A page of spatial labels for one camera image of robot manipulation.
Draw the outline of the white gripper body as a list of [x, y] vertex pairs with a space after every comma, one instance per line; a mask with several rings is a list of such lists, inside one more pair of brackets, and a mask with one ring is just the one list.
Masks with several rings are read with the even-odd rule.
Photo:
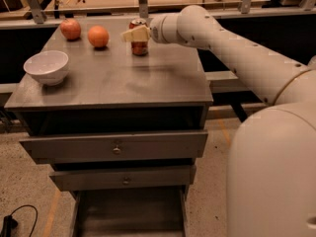
[[177, 33], [177, 14], [163, 14], [150, 22], [150, 35], [158, 43], [179, 43]]

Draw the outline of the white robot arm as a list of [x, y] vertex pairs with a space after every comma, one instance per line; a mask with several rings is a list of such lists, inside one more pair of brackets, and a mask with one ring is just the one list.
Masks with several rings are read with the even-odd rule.
[[209, 50], [266, 103], [230, 146], [227, 237], [316, 237], [316, 69], [230, 32], [196, 5], [121, 37]]

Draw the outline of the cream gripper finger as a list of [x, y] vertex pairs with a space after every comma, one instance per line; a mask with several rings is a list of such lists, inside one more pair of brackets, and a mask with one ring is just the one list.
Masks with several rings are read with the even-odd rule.
[[129, 29], [120, 34], [123, 41], [126, 42], [144, 42], [150, 40], [150, 29], [145, 25]]

